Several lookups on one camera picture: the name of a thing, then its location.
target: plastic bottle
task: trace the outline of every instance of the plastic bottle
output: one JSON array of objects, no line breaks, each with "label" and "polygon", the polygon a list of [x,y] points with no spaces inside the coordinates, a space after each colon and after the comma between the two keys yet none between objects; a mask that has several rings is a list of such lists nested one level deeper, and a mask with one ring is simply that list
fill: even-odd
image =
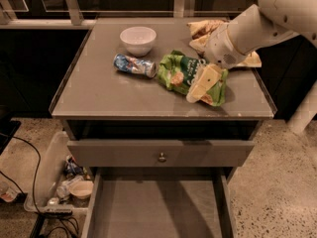
[{"label": "plastic bottle", "polygon": [[0,198],[6,202],[13,202],[18,197],[18,192],[5,181],[0,181]]},{"label": "plastic bottle", "polygon": [[57,188],[56,192],[61,201],[65,201],[69,199],[69,187],[77,182],[83,180],[83,176],[76,176],[72,179],[67,179],[61,183],[61,185]]}]

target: drawer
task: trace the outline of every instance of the drawer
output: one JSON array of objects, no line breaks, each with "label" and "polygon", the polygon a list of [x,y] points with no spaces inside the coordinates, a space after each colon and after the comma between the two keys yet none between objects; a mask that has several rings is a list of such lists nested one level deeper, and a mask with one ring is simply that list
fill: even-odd
[{"label": "drawer", "polygon": [[80,140],[68,147],[86,167],[238,167],[254,143],[241,140]]},{"label": "drawer", "polygon": [[82,238],[237,237],[221,168],[118,169],[98,169]]}]

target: snack bag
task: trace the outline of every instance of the snack bag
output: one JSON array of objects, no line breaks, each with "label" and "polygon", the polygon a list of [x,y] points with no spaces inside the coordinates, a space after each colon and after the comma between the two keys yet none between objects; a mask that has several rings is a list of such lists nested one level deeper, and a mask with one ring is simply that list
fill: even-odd
[{"label": "snack bag", "polygon": [[[168,90],[187,95],[189,87],[194,82],[198,68],[206,65],[206,59],[192,59],[181,52],[173,51],[160,61],[157,79]],[[211,106],[222,105],[225,102],[227,75],[228,71],[222,69],[220,79],[207,90],[200,100]]]}]

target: speckled floor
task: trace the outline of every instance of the speckled floor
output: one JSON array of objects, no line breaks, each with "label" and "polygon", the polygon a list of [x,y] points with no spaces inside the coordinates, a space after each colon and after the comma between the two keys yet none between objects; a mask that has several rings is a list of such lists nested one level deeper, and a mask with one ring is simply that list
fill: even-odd
[{"label": "speckled floor", "polygon": [[[15,120],[22,122],[15,136],[29,140],[41,154],[62,130],[53,119]],[[282,120],[266,121],[255,141],[229,184],[239,237],[317,237],[317,121],[301,135]],[[0,156],[0,170],[30,192],[37,160],[32,148],[12,140]],[[23,205],[0,203],[0,237],[29,237],[35,222],[36,214]],[[53,225],[46,223],[43,232]]]}]

